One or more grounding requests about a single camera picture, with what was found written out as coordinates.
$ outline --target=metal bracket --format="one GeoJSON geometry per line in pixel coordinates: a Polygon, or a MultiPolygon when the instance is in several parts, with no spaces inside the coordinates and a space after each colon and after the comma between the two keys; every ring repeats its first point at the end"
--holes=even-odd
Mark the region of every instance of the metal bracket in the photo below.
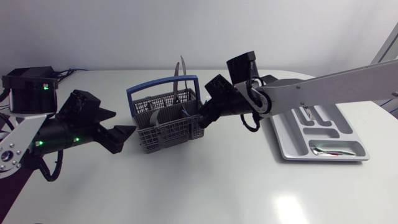
{"type": "Polygon", "coordinates": [[[268,110],[268,107],[269,107],[268,100],[264,95],[262,95],[261,93],[259,93],[257,90],[254,89],[257,87],[256,84],[254,84],[254,86],[252,86],[250,91],[256,99],[261,101],[261,103],[262,103],[261,107],[259,107],[257,104],[255,104],[255,102],[253,102],[252,99],[250,98],[250,96],[248,95],[248,91],[246,89],[246,82],[237,83],[237,84],[235,84],[235,87],[236,87],[236,89],[238,89],[239,93],[242,94],[242,96],[253,107],[253,109],[255,109],[259,114],[263,114],[268,110]]]}
{"type": "Polygon", "coordinates": [[[45,121],[46,114],[14,114],[19,123],[10,133],[4,135],[0,142],[0,178],[8,177],[21,167],[21,159],[32,139],[45,121]]]}

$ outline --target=white table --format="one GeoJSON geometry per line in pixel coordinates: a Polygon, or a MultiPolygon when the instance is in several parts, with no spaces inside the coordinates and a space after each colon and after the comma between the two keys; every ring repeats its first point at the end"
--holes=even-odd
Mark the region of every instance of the white table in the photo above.
{"type": "MultiPolygon", "coordinates": [[[[117,112],[104,126],[130,125],[126,89],[173,73],[78,72],[60,84],[58,105],[74,89],[89,91],[117,112]]],[[[199,77],[202,101],[219,73],[229,78],[226,70],[188,71],[199,77]]],[[[260,71],[268,73],[309,77],[260,71]]],[[[172,87],[155,90],[138,98],[172,87]]],[[[115,155],[95,142],[67,149],[58,180],[35,171],[4,223],[397,223],[398,121],[371,102],[341,107],[367,162],[285,161],[268,119],[251,133],[239,116],[222,117],[205,137],[153,154],[143,153],[137,133],[115,155]]]]}

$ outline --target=metal utensil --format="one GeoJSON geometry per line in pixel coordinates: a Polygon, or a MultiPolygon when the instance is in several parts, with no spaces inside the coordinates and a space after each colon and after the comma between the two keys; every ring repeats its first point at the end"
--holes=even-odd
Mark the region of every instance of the metal utensil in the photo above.
{"type": "Polygon", "coordinates": [[[318,146],[314,147],[313,151],[325,152],[325,153],[337,153],[337,154],[342,154],[342,155],[346,155],[346,156],[356,156],[355,152],[340,150],[340,149],[324,149],[324,148],[321,148],[318,146]]]}
{"type": "MultiPolygon", "coordinates": [[[[175,69],[174,69],[174,76],[178,76],[178,71],[180,70],[180,62],[177,62],[175,69]]],[[[173,104],[181,103],[180,99],[178,98],[178,82],[173,83],[173,95],[174,95],[174,100],[173,104]]]]}

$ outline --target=green led light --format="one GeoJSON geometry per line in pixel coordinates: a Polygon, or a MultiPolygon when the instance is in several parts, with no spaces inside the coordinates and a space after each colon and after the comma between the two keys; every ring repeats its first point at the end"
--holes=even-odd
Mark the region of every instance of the green led light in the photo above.
{"type": "Polygon", "coordinates": [[[35,142],[35,145],[36,145],[36,146],[41,146],[41,145],[43,145],[43,142],[42,142],[42,141],[36,141],[36,142],[35,142]]]}

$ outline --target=blue cable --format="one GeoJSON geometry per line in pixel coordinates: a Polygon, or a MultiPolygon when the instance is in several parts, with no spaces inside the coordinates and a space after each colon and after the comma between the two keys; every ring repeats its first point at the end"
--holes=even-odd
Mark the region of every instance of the blue cable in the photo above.
{"type": "Polygon", "coordinates": [[[392,111],[390,111],[390,113],[392,113],[392,112],[394,112],[394,111],[396,111],[396,110],[398,110],[398,108],[393,109],[392,111]]]}
{"type": "Polygon", "coordinates": [[[386,105],[386,104],[390,103],[392,100],[393,100],[393,99],[391,99],[391,100],[389,100],[389,101],[387,101],[387,102],[383,103],[383,104],[382,104],[382,105],[380,105],[380,106],[384,106],[384,105],[386,105]]]}

